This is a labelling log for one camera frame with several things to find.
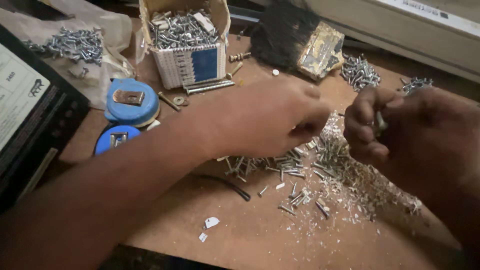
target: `washer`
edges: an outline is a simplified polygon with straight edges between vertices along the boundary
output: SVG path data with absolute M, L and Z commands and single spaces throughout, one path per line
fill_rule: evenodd
M 175 103 L 175 105 L 182 105 L 184 102 L 185 102 L 185 99 L 183 97 L 173 98 L 173 103 Z

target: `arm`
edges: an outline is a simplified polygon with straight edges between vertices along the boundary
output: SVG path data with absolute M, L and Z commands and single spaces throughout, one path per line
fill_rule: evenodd
M 319 132 L 329 109 L 308 85 L 229 90 L 79 165 L 0 218 L 4 269 L 94 269 L 178 179 L 225 155 L 274 156 Z M 302 124 L 302 128 L 293 127 Z
M 376 140 L 368 123 L 380 110 L 388 128 Z M 346 111 L 350 154 L 372 164 L 437 215 L 465 251 L 480 254 L 480 110 L 438 89 L 402 97 L 365 89 Z

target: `metal clip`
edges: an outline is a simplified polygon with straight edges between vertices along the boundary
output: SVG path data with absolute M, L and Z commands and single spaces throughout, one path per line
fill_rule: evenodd
M 112 132 L 110 133 L 110 148 L 115 148 L 128 139 L 128 132 Z
M 145 98 L 144 92 L 123 91 L 120 89 L 113 92 L 113 101 L 128 105 L 141 106 Z

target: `white plastic bag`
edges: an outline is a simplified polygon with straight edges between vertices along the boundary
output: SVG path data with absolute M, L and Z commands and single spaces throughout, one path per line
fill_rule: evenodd
M 91 101 L 91 107 L 105 109 L 107 91 L 111 84 L 110 78 L 131 78 L 135 76 L 134 69 L 120 52 L 130 44 L 132 21 L 123 14 L 105 11 L 84 0 L 50 0 L 44 1 L 65 14 L 75 14 L 74 19 L 65 21 L 41 21 L 34 17 L 13 13 L 0 9 L 0 24 L 16 35 L 20 40 L 31 39 L 34 43 L 45 44 L 48 38 L 58 34 L 60 28 L 76 31 L 102 28 L 103 57 L 102 66 L 86 64 L 80 61 L 74 64 L 67 58 L 44 61 L 56 72 L 71 83 L 77 90 Z M 89 69 L 83 80 L 72 78 L 68 70 L 80 74 L 82 68 Z

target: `workbench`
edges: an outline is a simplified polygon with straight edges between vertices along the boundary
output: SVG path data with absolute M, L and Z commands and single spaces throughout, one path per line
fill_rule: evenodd
M 132 21 L 135 32 L 140 27 L 140 20 Z M 237 41 L 236 35 L 230 34 L 228 40 L 228 55 L 246 52 L 250 45 L 248 37 Z M 133 46 L 134 36 L 131 47 L 123 53 L 135 65 Z M 409 81 L 414 76 L 429 77 L 436 87 L 478 100 L 477 84 L 423 64 L 381 51 L 346 48 L 344 52 L 353 55 L 364 53 L 381 75 L 381 87 L 399 88 L 402 86 L 400 78 Z M 304 79 L 284 73 L 273 77 L 272 67 L 261 66 L 252 58 L 243 62 L 244 66 L 233 77 L 237 85 L 205 92 L 204 95 L 192 95 L 189 102 L 202 102 L 204 96 L 218 92 L 242 91 L 260 80 L 285 77 L 295 82 Z M 227 72 L 236 64 L 227 63 Z M 182 89 L 163 89 L 151 55 L 146 55 L 143 62 L 136 65 L 136 71 L 138 81 L 156 91 L 163 90 L 170 99 L 186 97 Z M 357 95 L 339 71 L 332 72 L 315 87 L 338 112 L 344 112 Z M 177 112 L 161 101 L 160 122 L 174 113 Z M 106 125 L 103 111 L 91 110 L 60 158 L 51 165 L 46 177 L 52 177 L 52 171 L 63 171 L 89 159 L 96 139 Z M 212 160 L 178 181 L 152 208 L 150 222 L 138 228 L 124 243 L 239 270 L 443 269 L 455 265 L 460 256 L 459 244 L 426 208 L 419 216 L 410 216 L 400 206 L 387 205 L 377 212 L 373 222 L 361 219 L 360 223 L 352 224 L 342 220 L 348 214 L 343 205 L 327 202 L 331 218 L 323 220 L 322 213 L 312 201 L 299 208 L 309 215 L 294 217 L 277 209 L 277 206 L 291 193 L 292 183 L 298 182 L 298 186 L 302 187 L 306 185 L 305 180 L 286 176 L 286 186 L 275 190 L 275 186 L 280 184 L 276 172 L 256 171 L 249 175 L 247 183 L 227 177 L 252 196 L 251 201 L 246 202 L 224 184 L 195 176 L 209 174 L 225 178 L 227 169 L 224 161 Z M 259 198 L 257 192 L 266 185 L 269 188 Z M 310 188 L 319 187 L 311 184 Z M 210 217 L 218 218 L 220 223 L 204 231 L 204 221 Z M 199 240 L 202 232 L 208 235 L 203 243 Z

